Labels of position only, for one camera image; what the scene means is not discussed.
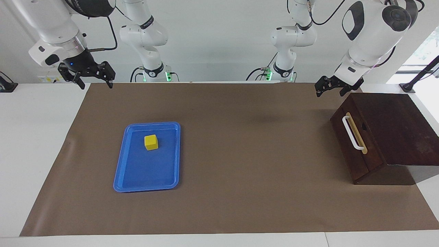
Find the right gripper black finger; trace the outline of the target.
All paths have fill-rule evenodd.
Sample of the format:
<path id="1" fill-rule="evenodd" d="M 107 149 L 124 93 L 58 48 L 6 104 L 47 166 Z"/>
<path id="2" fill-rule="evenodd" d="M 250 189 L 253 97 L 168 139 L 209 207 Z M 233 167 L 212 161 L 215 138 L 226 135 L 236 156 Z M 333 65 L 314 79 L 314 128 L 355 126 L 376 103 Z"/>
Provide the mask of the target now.
<path id="1" fill-rule="evenodd" d="M 108 61 L 98 64 L 98 78 L 105 81 L 110 89 L 113 88 L 113 80 L 116 78 L 116 72 Z"/>
<path id="2" fill-rule="evenodd" d="M 67 65 L 65 63 L 59 63 L 58 65 L 58 72 L 66 82 L 72 82 L 76 85 L 78 85 L 82 90 L 85 89 L 85 83 L 81 79 L 81 73 L 80 72 L 74 72 L 73 74 L 68 69 Z"/>

